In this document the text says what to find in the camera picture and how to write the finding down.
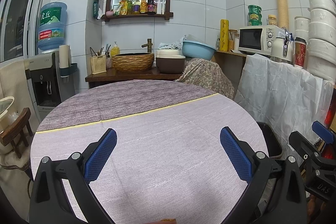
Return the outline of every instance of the bronze faucet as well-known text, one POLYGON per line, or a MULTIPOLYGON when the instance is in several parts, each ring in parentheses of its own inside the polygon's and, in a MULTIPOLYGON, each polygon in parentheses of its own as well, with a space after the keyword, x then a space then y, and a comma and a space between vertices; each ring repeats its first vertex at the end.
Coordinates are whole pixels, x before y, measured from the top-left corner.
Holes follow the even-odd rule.
POLYGON ((147 47, 147 52, 152 52, 152 45, 153 45, 152 39, 148 38, 147 39, 147 44, 143 44, 143 45, 141 45, 141 47, 142 48, 147 47))

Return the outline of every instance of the woven basin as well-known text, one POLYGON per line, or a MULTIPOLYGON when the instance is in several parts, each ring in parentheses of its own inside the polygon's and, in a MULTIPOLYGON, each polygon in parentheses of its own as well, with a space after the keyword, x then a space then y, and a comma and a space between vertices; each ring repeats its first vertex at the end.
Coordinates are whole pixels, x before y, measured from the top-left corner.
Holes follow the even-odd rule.
POLYGON ((143 71, 152 67, 154 53, 117 54, 112 56, 112 66, 119 71, 143 71))

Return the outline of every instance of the round table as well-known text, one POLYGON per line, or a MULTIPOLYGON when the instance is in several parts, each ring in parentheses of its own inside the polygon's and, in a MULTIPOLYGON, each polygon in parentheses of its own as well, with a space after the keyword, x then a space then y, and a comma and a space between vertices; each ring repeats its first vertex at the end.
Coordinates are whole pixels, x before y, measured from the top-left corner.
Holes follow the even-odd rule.
MULTIPOLYGON (((163 218, 219 224, 247 186, 220 144, 224 126, 254 151, 267 153, 257 123, 223 95, 163 80, 108 84, 48 114, 31 146, 31 168, 35 176, 42 157, 66 159, 113 128, 117 145, 90 187, 117 224, 163 218)), ((68 181, 64 187, 84 219, 68 181)))

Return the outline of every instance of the trash can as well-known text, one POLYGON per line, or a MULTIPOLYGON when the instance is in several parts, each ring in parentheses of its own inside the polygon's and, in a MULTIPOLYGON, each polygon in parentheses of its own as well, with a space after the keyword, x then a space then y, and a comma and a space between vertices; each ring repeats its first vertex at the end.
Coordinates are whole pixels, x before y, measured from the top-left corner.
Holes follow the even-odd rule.
POLYGON ((280 159, 284 153, 284 150, 275 136, 273 129, 264 122, 257 122, 257 124, 260 127, 262 134, 264 135, 269 158, 280 159))

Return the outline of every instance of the wooden stool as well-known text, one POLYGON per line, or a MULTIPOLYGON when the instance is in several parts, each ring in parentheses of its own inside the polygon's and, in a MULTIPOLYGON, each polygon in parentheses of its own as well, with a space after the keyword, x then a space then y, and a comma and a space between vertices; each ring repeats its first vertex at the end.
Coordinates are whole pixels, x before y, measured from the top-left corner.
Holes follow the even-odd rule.
POLYGON ((30 136, 33 135, 32 129, 29 124, 30 115, 31 115, 31 112, 30 112, 29 107, 25 107, 22 110, 19 117, 15 120, 15 122, 9 125, 8 127, 6 127, 5 130, 0 134, 0 143, 3 146, 6 146, 10 143, 14 149, 15 154, 17 155, 19 159, 21 158, 21 153, 18 150, 17 144, 15 144, 14 139, 18 134, 20 134, 21 137, 20 137, 19 142, 22 140, 26 147, 29 146, 26 136, 23 132, 23 128, 26 127, 29 135, 30 136))

